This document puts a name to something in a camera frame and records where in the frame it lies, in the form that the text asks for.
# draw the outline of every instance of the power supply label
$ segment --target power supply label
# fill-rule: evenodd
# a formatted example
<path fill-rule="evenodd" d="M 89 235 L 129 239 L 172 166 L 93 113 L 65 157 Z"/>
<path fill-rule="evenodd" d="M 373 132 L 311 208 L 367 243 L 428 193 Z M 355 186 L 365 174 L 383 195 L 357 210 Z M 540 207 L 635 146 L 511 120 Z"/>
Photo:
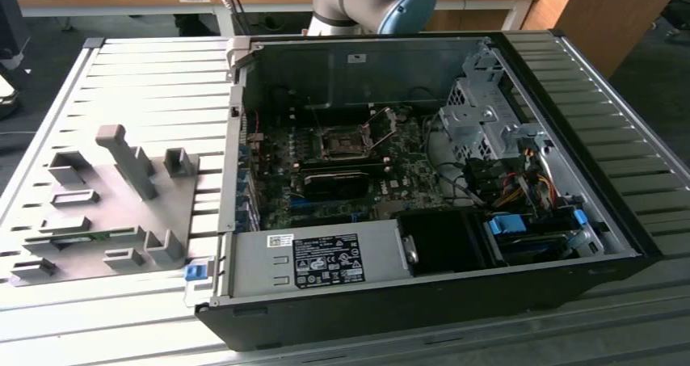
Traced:
<path fill-rule="evenodd" d="M 364 281 L 356 234 L 295 239 L 295 284 L 299 289 Z"/>

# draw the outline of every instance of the desk leg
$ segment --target desk leg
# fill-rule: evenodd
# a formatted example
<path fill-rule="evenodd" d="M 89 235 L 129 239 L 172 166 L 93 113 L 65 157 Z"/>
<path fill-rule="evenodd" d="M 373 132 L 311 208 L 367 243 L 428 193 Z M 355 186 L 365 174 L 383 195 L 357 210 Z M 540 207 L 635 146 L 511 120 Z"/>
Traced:
<path fill-rule="evenodd" d="M 220 36 L 233 37 L 234 26 L 232 25 L 232 14 L 229 10 L 222 5 L 214 5 L 213 15 L 216 15 Z"/>
<path fill-rule="evenodd" d="M 509 9 L 505 21 L 503 22 L 503 31 L 517 31 L 521 28 L 532 1 L 533 0 L 513 0 L 513 7 Z"/>

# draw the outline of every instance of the white sticker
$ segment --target white sticker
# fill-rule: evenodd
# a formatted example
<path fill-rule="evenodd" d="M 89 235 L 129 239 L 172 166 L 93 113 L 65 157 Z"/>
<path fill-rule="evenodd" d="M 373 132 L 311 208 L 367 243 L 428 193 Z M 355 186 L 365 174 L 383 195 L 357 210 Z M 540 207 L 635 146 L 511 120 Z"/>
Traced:
<path fill-rule="evenodd" d="M 180 2 L 210 2 L 210 0 L 180 0 Z"/>
<path fill-rule="evenodd" d="M 352 53 L 347 56 L 348 63 L 367 63 L 367 54 L 365 53 Z"/>
<path fill-rule="evenodd" d="M 293 234 L 269 235 L 267 238 L 267 246 L 268 247 L 292 246 L 293 239 L 295 239 Z"/>

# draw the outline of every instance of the motherboard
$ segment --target motherboard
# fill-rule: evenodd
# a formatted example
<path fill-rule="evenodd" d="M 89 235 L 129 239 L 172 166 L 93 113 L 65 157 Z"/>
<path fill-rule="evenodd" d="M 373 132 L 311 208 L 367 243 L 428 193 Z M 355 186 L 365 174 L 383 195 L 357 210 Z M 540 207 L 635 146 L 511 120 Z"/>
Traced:
<path fill-rule="evenodd" d="M 255 133 L 260 228 L 383 220 L 447 205 L 421 125 L 411 107 L 392 106 L 372 108 L 363 124 L 276 124 Z"/>

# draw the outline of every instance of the blue latch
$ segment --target blue latch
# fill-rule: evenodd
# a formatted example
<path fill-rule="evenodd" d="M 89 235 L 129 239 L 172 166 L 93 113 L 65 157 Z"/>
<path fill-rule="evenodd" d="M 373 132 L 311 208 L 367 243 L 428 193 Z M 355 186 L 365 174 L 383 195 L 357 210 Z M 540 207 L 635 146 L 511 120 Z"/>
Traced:
<path fill-rule="evenodd" d="M 575 219 L 577 220 L 577 222 L 580 223 L 580 225 L 585 225 L 585 223 L 588 222 L 588 220 L 585 219 L 585 214 L 581 210 L 575 210 L 575 212 L 572 212 L 572 215 L 575 215 Z"/>
<path fill-rule="evenodd" d="M 186 265 L 184 269 L 184 280 L 205 280 L 208 279 L 208 265 Z"/>
<path fill-rule="evenodd" d="M 488 227 L 493 235 L 523 233 L 527 231 L 521 216 L 517 214 L 496 215 L 493 219 L 488 221 Z"/>

